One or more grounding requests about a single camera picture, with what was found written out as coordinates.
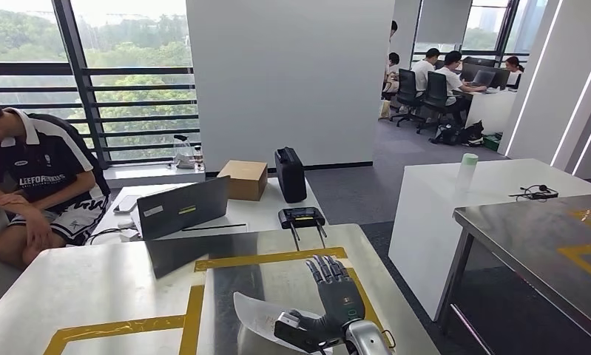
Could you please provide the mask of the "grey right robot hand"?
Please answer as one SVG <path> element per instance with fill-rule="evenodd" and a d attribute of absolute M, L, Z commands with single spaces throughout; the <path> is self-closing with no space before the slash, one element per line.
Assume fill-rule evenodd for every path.
<path fill-rule="evenodd" d="M 314 255 L 305 261 L 317 285 L 325 313 L 319 318 L 306 317 L 297 310 L 288 313 L 298 319 L 298 326 L 321 341 L 345 336 L 353 321 L 365 319 L 365 306 L 354 280 L 346 267 L 328 255 Z"/>

